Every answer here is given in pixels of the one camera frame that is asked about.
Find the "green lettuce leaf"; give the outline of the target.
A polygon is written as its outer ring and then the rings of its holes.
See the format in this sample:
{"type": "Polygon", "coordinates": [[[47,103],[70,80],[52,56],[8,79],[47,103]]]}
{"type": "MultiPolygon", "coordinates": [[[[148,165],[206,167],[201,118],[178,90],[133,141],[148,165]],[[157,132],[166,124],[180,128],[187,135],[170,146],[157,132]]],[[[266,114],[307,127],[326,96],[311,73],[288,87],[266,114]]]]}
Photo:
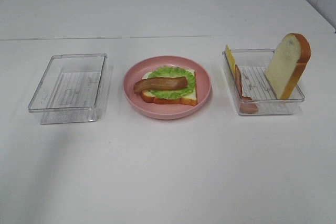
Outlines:
{"type": "Polygon", "coordinates": [[[153,77],[185,77],[188,81],[186,88],[179,90],[149,90],[144,94],[149,94],[151,97],[167,100],[176,100],[180,98],[196,99],[196,72],[194,69],[183,69],[180,67],[162,66],[155,71],[148,72],[143,76],[143,79],[153,77]]]}

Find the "clear left plastic tray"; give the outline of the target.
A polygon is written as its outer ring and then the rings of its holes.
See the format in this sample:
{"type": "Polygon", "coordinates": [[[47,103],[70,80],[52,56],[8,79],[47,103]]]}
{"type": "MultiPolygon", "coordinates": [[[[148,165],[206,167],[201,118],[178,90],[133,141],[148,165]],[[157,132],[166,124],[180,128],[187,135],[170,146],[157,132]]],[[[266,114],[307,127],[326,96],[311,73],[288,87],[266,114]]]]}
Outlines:
{"type": "Polygon", "coordinates": [[[109,93],[106,54],[52,56],[28,105],[40,124],[95,122],[109,93]]]}

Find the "clear right plastic tray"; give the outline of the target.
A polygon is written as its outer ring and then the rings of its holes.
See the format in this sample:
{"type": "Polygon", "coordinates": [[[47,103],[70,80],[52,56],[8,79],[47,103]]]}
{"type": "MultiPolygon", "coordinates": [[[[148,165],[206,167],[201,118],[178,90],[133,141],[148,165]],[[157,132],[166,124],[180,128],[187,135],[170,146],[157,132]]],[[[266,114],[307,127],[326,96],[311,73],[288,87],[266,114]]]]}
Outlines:
{"type": "Polygon", "coordinates": [[[239,115],[291,115],[305,100],[305,96],[296,86],[288,99],[277,99],[271,85],[269,84],[265,70],[270,63],[274,49],[232,49],[235,64],[238,65],[242,75],[243,95],[252,98],[252,102],[258,106],[258,112],[245,114],[239,112],[238,89],[235,83],[225,51],[224,73],[233,98],[236,111],[239,115]]]}

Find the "clear plastic tray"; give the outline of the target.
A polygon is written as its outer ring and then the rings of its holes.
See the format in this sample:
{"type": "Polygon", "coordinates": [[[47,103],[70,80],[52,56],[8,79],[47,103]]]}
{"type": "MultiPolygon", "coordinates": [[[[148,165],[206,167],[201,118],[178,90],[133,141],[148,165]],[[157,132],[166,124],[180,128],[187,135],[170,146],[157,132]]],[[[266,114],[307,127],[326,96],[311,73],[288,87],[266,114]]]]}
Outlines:
{"type": "Polygon", "coordinates": [[[40,124],[95,122],[109,93],[106,54],[52,56],[28,105],[40,124]]]}
{"type": "Polygon", "coordinates": [[[269,84],[265,70],[270,63],[274,49],[232,49],[235,64],[238,65],[242,75],[243,95],[252,98],[252,102],[258,106],[258,112],[245,114],[239,112],[238,89],[235,83],[225,51],[224,73],[233,98],[236,111],[239,115],[291,115],[305,100],[305,96],[296,86],[288,99],[277,99],[271,85],[269,84]]]}

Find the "pink round plate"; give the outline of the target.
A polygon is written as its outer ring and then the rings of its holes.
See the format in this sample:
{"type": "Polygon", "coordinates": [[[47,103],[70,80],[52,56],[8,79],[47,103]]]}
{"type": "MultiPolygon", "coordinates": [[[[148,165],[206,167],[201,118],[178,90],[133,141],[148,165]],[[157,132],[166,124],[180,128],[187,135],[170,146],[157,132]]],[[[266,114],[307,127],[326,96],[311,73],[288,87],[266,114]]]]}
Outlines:
{"type": "Polygon", "coordinates": [[[207,71],[197,62],[179,56],[156,56],[142,60],[132,66],[123,79],[123,90],[130,105],[139,113],[154,119],[172,120],[188,116],[200,109],[208,100],[212,90],[211,79],[207,71]],[[197,105],[146,103],[135,94],[133,85],[147,72],[161,66],[178,66],[194,69],[196,73],[197,105]]]}

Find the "yellow cheese slice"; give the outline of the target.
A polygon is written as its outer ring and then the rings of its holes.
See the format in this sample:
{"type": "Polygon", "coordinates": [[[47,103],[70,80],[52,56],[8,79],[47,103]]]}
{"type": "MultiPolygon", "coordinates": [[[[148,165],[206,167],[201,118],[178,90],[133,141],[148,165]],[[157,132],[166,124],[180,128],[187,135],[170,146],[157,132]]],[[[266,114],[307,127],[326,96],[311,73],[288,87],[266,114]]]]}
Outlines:
{"type": "Polygon", "coordinates": [[[228,45],[226,45],[226,47],[225,47],[225,55],[226,55],[230,70],[231,70],[233,76],[235,77],[235,75],[236,75],[235,58],[234,58],[234,56],[233,56],[233,54],[232,54],[228,45]]]}

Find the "bread slice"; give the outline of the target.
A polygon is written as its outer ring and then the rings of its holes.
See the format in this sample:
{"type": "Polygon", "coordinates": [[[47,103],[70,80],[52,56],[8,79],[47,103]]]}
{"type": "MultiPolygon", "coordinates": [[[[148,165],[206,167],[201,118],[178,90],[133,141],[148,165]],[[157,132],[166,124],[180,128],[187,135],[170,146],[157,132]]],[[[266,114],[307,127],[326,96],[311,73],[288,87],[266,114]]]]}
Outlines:
{"type": "Polygon", "coordinates": [[[167,100],[167,99],[159,99],[159,98],[151,97],[149,94],[144,94],[144,92],[146,92],[146,91],[149,91],[149,90],[142,91],[140,93],[140,96],[141,96],[142,100],[144,102],[147,102],[147,103],[155,103],[155,104],[183,104],[183,105],[191,105],[191,106],[196,106],[197,105],[197,92],[196,92],[196,99],[195,100],[188,99],[188,98],[180,98],[180,99],[176,99],[176,100],[167,100]]]}
{"type": "Polygon", "coordinates": [[[291,96],[310,57],[310,45],[302,34],[289,33],[282,39],[265,70],[277,99],[291,96]]]}

